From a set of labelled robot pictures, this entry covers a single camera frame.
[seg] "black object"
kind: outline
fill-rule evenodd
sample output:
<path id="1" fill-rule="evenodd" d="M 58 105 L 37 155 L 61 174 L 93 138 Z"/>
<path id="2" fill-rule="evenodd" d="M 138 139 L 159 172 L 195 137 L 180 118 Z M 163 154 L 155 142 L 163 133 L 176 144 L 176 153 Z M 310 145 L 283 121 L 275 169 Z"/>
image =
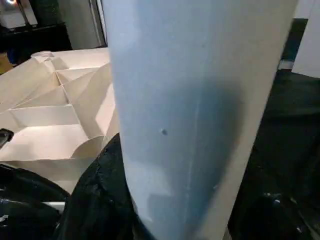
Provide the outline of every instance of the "black object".
<path id="1" fill-rule="evenodd" d="M 60 219 L 58 211 L 25 195 L 0 191 L 0 239 L 47 240 Z"/>
<path id="2" fill-rule="evenodd" d="M 0 149 L 7 143 L 10 142 L 11 139 L 14 137 L 14 132 L 1 128 L 0 129 Z"/>
<path id="3" fill-rule="evenodd" d="M 233 240 L 319 237 L 320 79 L 274 80 L 229 221 Z"/>
<path id="4" fill-rule="evenodd" d="M 283 53 L 282 60 L 295 61 L 300 47 L 302 37 L 307 27 L 308 19 L 294 18 L 291 29 L 288 34 Z"/>
<path id="5" fill-rule="evenodd" d="M 135 219 L 117 134 L 78 181 L 54 240 L 132 240 Z"/>
<path id="6" fill-rule="evenodd" d="M 11 59 L 14 64 L 20 64 L 40 51 L 72 50 L 66 25 L 38 25 L 36 27 L 18 27 L 9 30 L 0 26 L 0 52 L 13 52 Z"/>
<path id="7" fill-rule="evenodd" d="M 29 0 L 29 2 L 40 26 L 62 23 L 62 17 L 57 0 Z"/>
<path id="8" fill-rule="evenodd" d="M 22 168 L 0 164 L 0 191 L 29 196 L 39 202 L 65 202 L 70 196 L 55 183 Z"/>

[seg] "small dot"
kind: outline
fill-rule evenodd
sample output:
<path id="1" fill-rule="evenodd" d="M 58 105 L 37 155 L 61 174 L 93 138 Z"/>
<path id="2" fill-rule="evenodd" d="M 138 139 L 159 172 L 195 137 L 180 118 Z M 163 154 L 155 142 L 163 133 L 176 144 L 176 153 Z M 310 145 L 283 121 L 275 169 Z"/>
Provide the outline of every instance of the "small dot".
<path id="1" fill-rule="evenodd" d="M 168 134 L 167 130 L 165 130 L 164 128 L 162 128 L 160 130 L 160 133 L 162 133 L 163 135 L 167 135 Z"/>

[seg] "white wall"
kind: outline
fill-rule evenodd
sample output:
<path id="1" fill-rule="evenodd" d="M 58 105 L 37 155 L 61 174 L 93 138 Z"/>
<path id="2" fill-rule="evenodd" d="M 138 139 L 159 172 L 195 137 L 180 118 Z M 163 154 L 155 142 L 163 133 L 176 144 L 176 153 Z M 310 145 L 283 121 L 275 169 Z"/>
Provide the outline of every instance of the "white wall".
<path id="1" fill-rule="evenodd" d="M 292 71 L 320 78 L 320 0 L 312 7 Z"/>
<path id="2" fill-rule="evenodd" d="M 58 0 L 71 46 L 92 49 L 101 45 L 91 11 L 90 0 Z"/>
<path id="3" fill-rule="evenodd" d="M 311 13 L 311 9 L 315 0 L 299 0 L 296 8 L 294 18 L 296 19 L 308 19 Z"/>

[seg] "white pole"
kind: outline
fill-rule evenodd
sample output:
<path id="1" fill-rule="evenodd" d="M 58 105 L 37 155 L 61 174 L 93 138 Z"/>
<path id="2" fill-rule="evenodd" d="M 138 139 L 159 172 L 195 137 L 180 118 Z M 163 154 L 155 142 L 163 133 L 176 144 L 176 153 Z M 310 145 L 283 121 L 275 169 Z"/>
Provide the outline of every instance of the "white pole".
<path id="1" fill-rule="evenodd" d="M 296 3 L 103 1 L 126 179 L 155 239 L 222 238 Z"/>

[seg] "black fabric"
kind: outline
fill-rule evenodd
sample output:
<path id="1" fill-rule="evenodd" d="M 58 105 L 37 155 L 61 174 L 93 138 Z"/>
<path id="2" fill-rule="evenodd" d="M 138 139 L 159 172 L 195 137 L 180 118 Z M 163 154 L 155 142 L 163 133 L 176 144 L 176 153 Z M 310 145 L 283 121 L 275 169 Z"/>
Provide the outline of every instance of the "black fabric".
<path id="1" fill-rule="evenodd" d="M 5 128 L 0 129 L 0 149 L 7 143 L 10 142 L 14 137 L 14 132 Z"/>
<path id="2" fill-rule="evenodd" d="M 39 202 L 65 202 L 70 194 L 48 179 L 22 168 L 0 164 L 0 190 Z"/>
<path id="3" fill-rule="evenodd" d="M 135 214 L 117 134 L 78 181 L 54 240 L 132 240 Z"/>
<path id="4" fill-rule="evenodd" d="M 320 115 L 320 78 L 279 70 L 263 118 Z"/>
<path id="5" fill-rule="evenodd" d="M 0 191 L 0 239 L 47 240 L 60 219 L 54 208 L 25 195 Z"/>
<path id="6" fill-rule="evenodd" d="M 233 240 L 312 240 L 286 183 L 254 148 L 228 224 Z"/>

